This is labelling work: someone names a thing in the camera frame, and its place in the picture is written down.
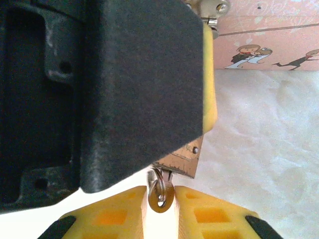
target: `metal rivet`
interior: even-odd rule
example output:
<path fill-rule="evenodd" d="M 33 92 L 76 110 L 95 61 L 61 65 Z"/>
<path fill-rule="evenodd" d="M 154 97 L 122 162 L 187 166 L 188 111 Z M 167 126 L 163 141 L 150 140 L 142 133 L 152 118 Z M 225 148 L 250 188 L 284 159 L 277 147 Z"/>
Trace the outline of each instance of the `metal rivet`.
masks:
<path fill-rule="evenodd" d="M 197 147 L 194 147 L 194 148 L 193 148 L 193 153 L 196 154 L 196 153 L 198 153 L 198 152 L 199 152 L 199 149 L 198 149 Z"/>
<path fill-rule="evenodd" d="M 228 5 L 221 3 L 217 6 L 216 10 L 219 14 L 226 13 L 228 11 Z"/>

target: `black plastic housing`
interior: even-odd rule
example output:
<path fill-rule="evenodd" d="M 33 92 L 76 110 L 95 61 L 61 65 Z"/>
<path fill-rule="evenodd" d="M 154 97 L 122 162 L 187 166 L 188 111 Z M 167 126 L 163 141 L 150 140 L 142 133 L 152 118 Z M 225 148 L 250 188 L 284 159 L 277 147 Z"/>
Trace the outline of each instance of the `black plastic housing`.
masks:
<path fill-rule="evenodd" d="M 0 2 L 0 210 L 107 189 L 202 135 L 203 25 L 179 0 Z"/>

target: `yellow foam block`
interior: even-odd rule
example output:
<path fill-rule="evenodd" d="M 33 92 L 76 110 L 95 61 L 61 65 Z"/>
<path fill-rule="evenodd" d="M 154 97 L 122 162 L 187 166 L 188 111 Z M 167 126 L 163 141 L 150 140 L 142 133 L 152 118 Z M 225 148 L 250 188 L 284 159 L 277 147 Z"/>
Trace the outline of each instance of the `yellow foam block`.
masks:
<path fill-rule="evenodd" d="M 63 215 L 76 217 L 63 239 L 143 239 L 146 189 L 135 187 Z"/>
<path fill-rule="evenodd" d="M 260 239 L 245 216 L 255 212 L 224 200 L 176 186 L 178 239 Z"/>

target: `metal bracket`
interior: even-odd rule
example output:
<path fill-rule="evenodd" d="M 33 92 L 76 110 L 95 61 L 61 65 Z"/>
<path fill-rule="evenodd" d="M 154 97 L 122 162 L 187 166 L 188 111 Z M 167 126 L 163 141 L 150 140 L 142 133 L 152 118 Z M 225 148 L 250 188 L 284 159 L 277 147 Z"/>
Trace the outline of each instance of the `metal bracket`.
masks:
<path fill-rule="evenodd" d="M 213 38 L 216 39 L 219 35 L 218 18 L 229 12 L 230 2 L 228 0 L 184 0 L 184 2 L 211 27 Z"/>

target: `cartoon figure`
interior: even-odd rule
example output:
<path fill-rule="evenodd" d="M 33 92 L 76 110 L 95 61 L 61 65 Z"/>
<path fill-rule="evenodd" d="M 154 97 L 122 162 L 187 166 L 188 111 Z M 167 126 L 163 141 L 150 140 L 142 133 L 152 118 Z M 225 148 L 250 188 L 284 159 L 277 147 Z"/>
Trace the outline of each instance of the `cartoon figure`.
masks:
<path fill-rule="evenodd" d="M 259 45 L 245 45 L 241 46 L 237 49 L 240 53 L 233 56 L 231 62 L 232 65 L 227 66 L 227 69 L 242 69 L 243 67 L 240 66 L 243 63 L 252 63 L 252 64 L 260 64 L 260 60 L 264 59 L 265 57 L 271 55 L 273 51 L 269 48 L 261 48 Z"/>
<path fill-rule="evenodd" d="M 319 49 L 316 49 L 316 50 L 313 50 L 313 51 L 310 51 L 306 54 L 306 56 L 302 57 L 302 58 L 299 58 L 295 61 L 292 61 L 292 62 L 289 62 L 288 64 L 286 65 L 282 65 L 280 63 L 276 63 L 276 64 L 273 64 L 273 65 L 277 65 L 279 67 L 283 67 L 283 66 L 295 66 L 295 68 L 293 69 L 290 69 L 290 71 L 293 71 L 294 69 L 297 69 L 298 67 L 300 67 L 300 65 L 302 63 L 304 63 L 305 61 L 317 61 L 319 59 L 311 59 L 312 57 L 314 56 L 319 56 Z"/>

